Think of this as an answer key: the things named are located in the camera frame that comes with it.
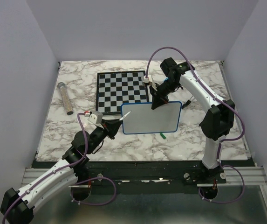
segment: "gray wall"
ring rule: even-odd
[[[257,0],[27,2],[59,60],[149,59],[166,45],[189,59],[223,60]]]
[[[26,1],[0,0],[0,205],[33,161],[57,67]]]
[[[267,0],[257,4],[224,68],[250,151],[267,174]]]

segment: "green object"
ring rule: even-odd
[[[166,139],[166,136],[165,136],[163,133],[160,133],[160,136],[161,136],[163,139]]]

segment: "black and white checkered board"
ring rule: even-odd
[[[145,71],[106,72],[97,75],[96,110],[104,115],[121,114],[124,103],[148,102]]]

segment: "marble table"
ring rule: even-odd
[[[149,74],[156,82],[165,79],[159,65],[153,61]],[[220,96],[229,99],[219,65],[216,61],[191,61],[198,74]],[[61,96],[55,88],[48,117],[44,126],[37,161],[57,161],[70,147],[74,135],[80,131],[76,115],[96,107],[96,82],[98,72],[145,70],[147,61],[82,61],[62,62],[57,83],[64,82],[68,87],[74,114],[64,111]],[[169,95],[169,100],[186,102],[191,97],[187,89]],[[120,128],[115,140],[105,139],[104,145],[96,154],[89,155],[91,161],[165,161],[201,160],[204,155],[205,136],[199,124],[205,113],[196,100],[181,112],[178,130],[165,133],[164,140],[159,134],[124,135]],[[85,130],[91,133],[94,126],[82,118]],[[236,121],[229,138],[240,134]],[[243,140],[225,142],[221,159],[246,160]]]

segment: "blue-bordered whiteboard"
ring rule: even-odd
[[[131,111],[123,120],[124,134],[167,133],[178,129],[182,103],[171,101],[155,110],[152,103],[122,104],[122,116]]]

